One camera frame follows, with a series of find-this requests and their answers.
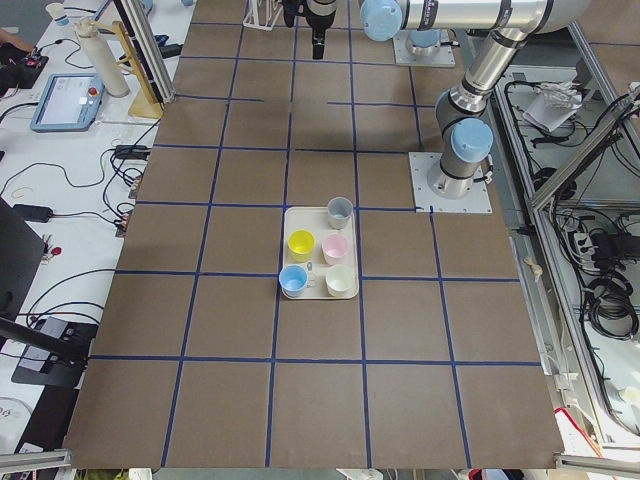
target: blue cup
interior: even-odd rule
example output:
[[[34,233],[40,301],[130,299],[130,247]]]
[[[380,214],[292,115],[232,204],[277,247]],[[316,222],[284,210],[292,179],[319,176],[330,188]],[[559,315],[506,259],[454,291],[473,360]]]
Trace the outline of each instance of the blue cup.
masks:
[[[309,275],[300,265],[284,267],[278,275],[278,281],[284,294],[288,297],[299,297],[307,288]]]

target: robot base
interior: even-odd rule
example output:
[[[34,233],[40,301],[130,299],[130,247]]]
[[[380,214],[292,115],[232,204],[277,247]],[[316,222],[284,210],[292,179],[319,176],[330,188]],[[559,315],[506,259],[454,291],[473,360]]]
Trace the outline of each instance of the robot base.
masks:
[[[414,55],[407,50],[408,30],[400,30],[393,37],[393,49],[396,54],[396,65],[409,65],[414,67],[446,67],[454,68],[456,61],[453,56],[453,50],[449,46],[440,46],[435,54],[420,56]],[[446,30],[442,30],[441,41],[448,42],[449,34]]]
[[[488,215],[493,213],[489,193],[484,182],[474,183],[471,190],[462,198],[449,200],[435,193],[428,184],[427,175],[431,167],[440,161],[441,153],[411,152],[409,164],[411,166],[411,181],[413,183],[413,198],[417,212],[429,213],[476,213]],[[477,176],[481,177],[482,170],[478,168]]]

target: yellow cup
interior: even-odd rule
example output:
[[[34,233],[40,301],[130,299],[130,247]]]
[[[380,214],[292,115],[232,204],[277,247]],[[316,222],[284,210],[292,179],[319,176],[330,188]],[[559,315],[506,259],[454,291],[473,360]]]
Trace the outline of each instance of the yellow cup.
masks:
[[[299,263],[309,261],[315,244],[316,241],[313,235],[311,235],[311,232],[307,232],[306,230],[293,232],[287,242],[291,259]]]

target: cup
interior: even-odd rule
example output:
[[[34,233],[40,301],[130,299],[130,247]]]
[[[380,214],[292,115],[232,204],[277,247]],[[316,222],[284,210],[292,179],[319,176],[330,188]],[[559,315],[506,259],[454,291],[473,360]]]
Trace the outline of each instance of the cup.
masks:
[[[313,235],[311,235],[311,232],[296,230],[291,234],[287,242],[291,259],[298,263],[309,261],[315,244],[316,241]]]
[[[329,265],[343,263],[349,253],[349,240],[344,235],[332,233],[322,242],[322,253]]]
[[[344,297],[355,285],[355,272],[346,265],[330,267],[324,278],[332,297]]]
[[[64,11],[64,5],[61,3],[50,3],[44,8],[58,25],[61,27],[69,25],[69,17],[67,17],[67,13]]]
[[[342,230],[349,223],[353,215],[353,204],[344,197],[332,198],[327,204],[329,225],[336,230]]]
[[[283,293],[292,298],[299,297],[309,283],[309,274],[300,265],[288,265],[278,275]]]

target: person's arm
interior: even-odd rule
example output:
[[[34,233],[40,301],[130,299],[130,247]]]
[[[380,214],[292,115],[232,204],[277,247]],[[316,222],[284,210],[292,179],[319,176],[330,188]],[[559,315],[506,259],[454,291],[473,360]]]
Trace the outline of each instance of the person's arm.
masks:
[[[28,42],[25,42],[20,37],[13,35],[3,29],[0,28],[0,44],[1,43],[10,43],[18,50],[22,50],[24,52],[31,52],[35,47]]]

